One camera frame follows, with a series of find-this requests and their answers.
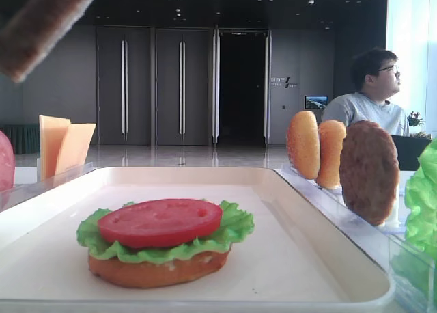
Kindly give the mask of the green lettuce leaf on bun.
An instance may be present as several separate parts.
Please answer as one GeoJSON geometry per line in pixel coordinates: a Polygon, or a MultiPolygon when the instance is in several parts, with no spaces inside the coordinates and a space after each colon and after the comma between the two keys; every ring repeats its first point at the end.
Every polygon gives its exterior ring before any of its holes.
{"type": "Polygon", "coordinates": [[[219,206],[223,210],[223,216],[215,232],[169,249],[134,250],[118,241],[106,242],[98,231],[98,220],[112,212],[107,208],[99,208],[80,223],[76,231],[76,240],[80,246],[88,248],[88,254],[92,258],[98,260],[117,258],[121,262],[133,264],[141,262],[164,264],[173,260],[189,260],[197,254],[208,251],[224,254],[231,249],[232,244],[243,242],[246,236],[253,232],[255,224],[253,215],[241,210],[237,203],[223,200],[219,206]]]}

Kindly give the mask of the green draped table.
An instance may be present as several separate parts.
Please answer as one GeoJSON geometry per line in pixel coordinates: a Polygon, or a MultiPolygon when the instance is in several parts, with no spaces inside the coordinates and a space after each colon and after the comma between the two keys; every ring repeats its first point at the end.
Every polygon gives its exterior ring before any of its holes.
{"type": "Polygon", "coordinates": [[[39,153],[39,124],[2,124],[1,131],[10,140],[14,154],[39,153]]]}

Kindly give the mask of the clear acrylic rack right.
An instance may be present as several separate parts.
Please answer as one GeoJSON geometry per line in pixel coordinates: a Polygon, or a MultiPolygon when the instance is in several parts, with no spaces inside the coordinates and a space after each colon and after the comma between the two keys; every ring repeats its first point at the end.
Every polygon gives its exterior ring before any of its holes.
{"type": "Polygon", "coordinates": [[[394,279],[396,310],[436,311],[436,261],[404,239],[408,212],[403,197],[399,198],[398,226],[371,226],[344,206],[341,189],[322,189],[290,165],[277,172],[394,279]]]}

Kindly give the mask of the man in grey shirt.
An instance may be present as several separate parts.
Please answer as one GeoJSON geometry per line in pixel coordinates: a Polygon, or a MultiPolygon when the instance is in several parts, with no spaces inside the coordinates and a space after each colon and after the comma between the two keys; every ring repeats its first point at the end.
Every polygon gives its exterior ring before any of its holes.
{"type": "Polygon", "coordinates": [[[355,92],[334,98],[322,121],[336,120],[350,126],[361,120],[377,123],[391,135],[410,135],[406,112],[391,101],[399,93],[398,56],[386,49],[371,49],[356,56],[350,69],[355,92]]]}

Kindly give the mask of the green lettuce pile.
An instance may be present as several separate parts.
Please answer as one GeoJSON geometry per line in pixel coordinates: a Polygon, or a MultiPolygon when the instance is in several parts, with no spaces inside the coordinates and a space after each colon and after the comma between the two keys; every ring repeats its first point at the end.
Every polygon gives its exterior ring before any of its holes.
{"type": "Polygon", "coordinates": [[[404,203],[410,209],[406,240],[436,258],[436,141],[419,157],[419,168],[406,182],[404,203]]]}

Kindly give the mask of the brown meat patty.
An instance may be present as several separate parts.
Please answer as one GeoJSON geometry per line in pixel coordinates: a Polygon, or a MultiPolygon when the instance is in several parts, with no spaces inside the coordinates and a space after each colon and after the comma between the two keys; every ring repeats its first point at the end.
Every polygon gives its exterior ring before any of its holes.
{"type": "Polygon", "coordinates": [[[393,209],[399,173],[397,148],[383,128],[366,120],[347,128],[339,179],[349,210],[373,226],[384,223],[393,209]]]}
{"type": "Polygon", "coordinates": [[[93,0],[28,0],[1,29],[1,73],[23,82],[93,0]]]}

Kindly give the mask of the orange cheese slice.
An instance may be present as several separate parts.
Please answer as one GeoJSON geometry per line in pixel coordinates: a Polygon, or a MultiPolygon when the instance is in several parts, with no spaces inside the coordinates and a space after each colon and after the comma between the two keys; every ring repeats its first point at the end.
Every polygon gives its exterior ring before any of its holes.
{"type": "Polygon", "coordinates": [[[62,139],[55,174],[82,166],[85,164],[89,145],[94,134],[96,124],[71,124],[62,139]]]}
{"type": "Polygon", "coordinates": [[[63,138],[71,125],[70,119],[39,115],[40,180],[55,175],[57,157],[63,138]]]}

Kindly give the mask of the red tomato slice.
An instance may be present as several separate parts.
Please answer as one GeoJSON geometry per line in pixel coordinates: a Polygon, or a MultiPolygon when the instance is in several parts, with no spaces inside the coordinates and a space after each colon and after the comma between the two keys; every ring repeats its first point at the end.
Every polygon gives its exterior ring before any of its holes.
{"type": "Polygon", "coordinates": [[[211,235],[222,216],[220,206],[205,200],[150,200],[105,215],[98,229],[104,240],[129,248],[166,248],[211,235]]]}

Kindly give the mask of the clear acrylic rack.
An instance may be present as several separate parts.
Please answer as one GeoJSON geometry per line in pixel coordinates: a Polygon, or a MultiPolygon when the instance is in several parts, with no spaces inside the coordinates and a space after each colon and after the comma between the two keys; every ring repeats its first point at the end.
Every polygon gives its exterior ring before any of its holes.
{"type": "Polygon", "coordinates": [[[82,166],[73,167],[66,172],[60,173],[46,180],[31,184],[21,184],[2,191],[1,212],[54,189],[55,187],[70,182],[71,180],[83,176],[95,169],[93,163],[86,163],[82,166]]]}
{"type": "Polygon", "coordinates": [[[398,226],[371,226],[344,206],[341,189],[322,189],[290,165],[277,172],[394,279],[396,310],[436,311],[436,261],[404,239],[408,212],[403,197],[399,198],[398,226]]]}

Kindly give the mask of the potted flower plant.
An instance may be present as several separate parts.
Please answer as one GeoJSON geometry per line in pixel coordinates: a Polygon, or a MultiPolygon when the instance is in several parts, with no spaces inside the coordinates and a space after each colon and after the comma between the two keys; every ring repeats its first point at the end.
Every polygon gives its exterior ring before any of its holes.
{"type": "Polygon", "coordinates": [[[423,130],[424,124],[425,122],[424,119],[421,117],[421,114],[419,112],[412,111],[408,115],[410,137],[431,139],[432,136],[423,130]]]}

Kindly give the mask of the white rectangular serving tray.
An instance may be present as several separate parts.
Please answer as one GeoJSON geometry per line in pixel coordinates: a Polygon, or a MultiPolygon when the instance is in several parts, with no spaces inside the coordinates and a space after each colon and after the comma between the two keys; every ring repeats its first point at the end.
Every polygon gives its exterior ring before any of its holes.
{"type": "Polygon", "coordinates": [[[1,213],[2,312],[383,312],[395,283],[278,173],[254,167],[107,167],[1,213]],[[161,198],[235,202],[255,230],[226,265],[149,290],[93,276],[76,241],[99,208],[161,198]]]}

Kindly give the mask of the golden bun slice middle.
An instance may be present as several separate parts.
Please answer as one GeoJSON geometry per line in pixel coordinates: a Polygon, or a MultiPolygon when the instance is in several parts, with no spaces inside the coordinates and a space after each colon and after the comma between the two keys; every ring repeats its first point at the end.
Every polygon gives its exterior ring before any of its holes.
{"type": "Polygon", "coordinates": [[[343,122],[327,120],[319,125],[320,170],[316,183],[326,189],[340,185],[339,166],[346,127],[343,122]]]}

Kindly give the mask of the golden bun slice rear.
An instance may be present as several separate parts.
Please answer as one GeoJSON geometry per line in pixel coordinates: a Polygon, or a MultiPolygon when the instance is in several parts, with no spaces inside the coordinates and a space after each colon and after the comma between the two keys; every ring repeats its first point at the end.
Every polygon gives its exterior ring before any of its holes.
{"type": "Polygon", "coordinates": [[[300,111],[291,119],[286,146],[290,162],[297,172],[306,179],[315,179],[320,170],[320,140],[312,111],[300,111]]]}

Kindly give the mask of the brown meat patty front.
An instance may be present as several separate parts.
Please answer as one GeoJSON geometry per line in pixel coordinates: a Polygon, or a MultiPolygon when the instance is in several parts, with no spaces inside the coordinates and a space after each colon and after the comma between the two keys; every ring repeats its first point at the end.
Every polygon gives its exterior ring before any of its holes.
{"type": "Polygon", "coordinates": [[[393,209],[399,173],[397,148],[383,128],[366,120],[347,128],[339,179],[349,210],[373,226],[384,223],[393,209]]]}

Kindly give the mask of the orange cheese slice front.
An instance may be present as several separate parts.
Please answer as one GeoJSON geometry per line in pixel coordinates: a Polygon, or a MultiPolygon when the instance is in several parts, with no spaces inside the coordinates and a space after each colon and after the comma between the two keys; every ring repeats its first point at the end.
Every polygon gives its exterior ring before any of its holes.
{"type": "Polygon", "coordinates": [[[89,145],[94,134],[96,124],[71,124],[62,139],[55,174],[82,166],[85,164],[89,145]]]}

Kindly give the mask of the orange cheese slice rear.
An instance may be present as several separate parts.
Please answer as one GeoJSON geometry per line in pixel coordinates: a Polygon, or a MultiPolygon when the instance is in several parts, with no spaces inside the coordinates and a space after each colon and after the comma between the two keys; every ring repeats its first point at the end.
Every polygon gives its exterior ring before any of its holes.
{"type": "Polygon", "coordinates": [[[39,115],[40,180],[55,175],[57,157],[63,138],[71,125],[70,119],[39,115]]]}

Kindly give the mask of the small wall screen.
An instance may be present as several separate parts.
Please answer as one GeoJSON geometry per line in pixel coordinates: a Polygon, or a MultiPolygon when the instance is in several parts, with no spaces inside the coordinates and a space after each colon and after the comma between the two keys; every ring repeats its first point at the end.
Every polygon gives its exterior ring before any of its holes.
{"type": "Polygon", "coordinates": [[[325,109],[328,104],[328,96],[305,96],[305,109],[325,109]]]}

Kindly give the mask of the clear acrylic rack left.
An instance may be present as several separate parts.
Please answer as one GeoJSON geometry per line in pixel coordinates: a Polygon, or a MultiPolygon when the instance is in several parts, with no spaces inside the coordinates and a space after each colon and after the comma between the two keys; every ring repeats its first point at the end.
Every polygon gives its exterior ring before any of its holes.
{"type": "Polygon", "coordinates": [[[83,176],[95,169],[93,163],[86,163],[82,166],[73,167],[66,172],[60,173],[46,180],[31,184],[21,184],[2,191],[1,212],[54,189],[55,187],[70,182],[71,180],[83,176]]]}

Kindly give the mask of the pink ham slice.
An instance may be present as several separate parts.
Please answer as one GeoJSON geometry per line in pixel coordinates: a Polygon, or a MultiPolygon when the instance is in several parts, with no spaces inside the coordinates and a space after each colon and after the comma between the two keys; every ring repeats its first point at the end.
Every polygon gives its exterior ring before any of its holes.
{"type": "Polygon", "coordinates": [[[16,161],[10,140],[3,132],[0,136],[0,187],[6,191],[14,186],[16,161]]]}

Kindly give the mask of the bottom bun slice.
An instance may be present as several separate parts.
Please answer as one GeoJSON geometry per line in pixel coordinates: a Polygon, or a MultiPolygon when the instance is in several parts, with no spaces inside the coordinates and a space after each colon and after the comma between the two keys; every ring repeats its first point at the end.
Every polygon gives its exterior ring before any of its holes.
{"type": "Polygon", "coordinates": [[[88,256],[89,270],[100,279],[124,288],[159,288],[192,282],[220,270],[228,252],[205,251],[188,260],[127,263],[117,258],[99,260],[88,256]]]}

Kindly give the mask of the golden bun slice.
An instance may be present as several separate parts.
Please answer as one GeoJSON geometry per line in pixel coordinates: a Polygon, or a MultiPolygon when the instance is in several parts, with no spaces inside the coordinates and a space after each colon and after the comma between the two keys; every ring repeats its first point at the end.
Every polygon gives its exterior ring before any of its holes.
{"type": "Polygon", "coordinates": [[[319,125],[320,170],[316,183],[326,189],[340,185],[339,166],[346,127],[343,122],[327,120],[319,125]]]}
{"type": "Polygon", "coordinates": [[[286,146],[290,162],[297,172],[306,179],[315,179],[320,170],[320,140],[312,111],[300,111],[291,119],[286,146]]]}

